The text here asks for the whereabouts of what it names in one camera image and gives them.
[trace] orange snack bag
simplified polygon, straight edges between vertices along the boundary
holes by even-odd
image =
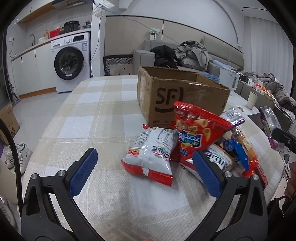
[[[231,129],[231,123],[198,106],[181,101],[174,103],[180,157],[192,158],[196,150],[205,150]]]

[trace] pile of clothes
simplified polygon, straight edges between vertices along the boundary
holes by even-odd
[[[263,86],[271,92],[276,98],[279,105],[289,111],[292,111],[296,115],[296,101],[290,97],[285,87],[278,81],[272,73],[259,74],[252,70],[243,70],[241,74],[247,78],[251,78],[255,81],[262,81]]]
[[[200,71],[207,71],[209,60],[208,51],[204,43],[197,41],[186,41],[177,49],[166,45],[158,46],[150,50],[155,53],[154,66],[177,68],[177,65]]]

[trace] washing machine door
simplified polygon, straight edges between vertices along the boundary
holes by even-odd
[[[61,49],[54,59],[54,69],[63,80],[72,80],[79,75],[83,68],[82,52],[74,47]]]

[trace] range hood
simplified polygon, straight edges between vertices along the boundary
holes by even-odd
[[[52,6],[59,10],[63,10],[89,2],[89,0],[55,0],[52,2]]]

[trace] white snack bag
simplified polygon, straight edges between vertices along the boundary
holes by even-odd
[[[171,186],[173,175],[169,158],[177,140],[177,130],[146,129],[128,149],[121,163],[130,174],[146,175],[151,180]]]

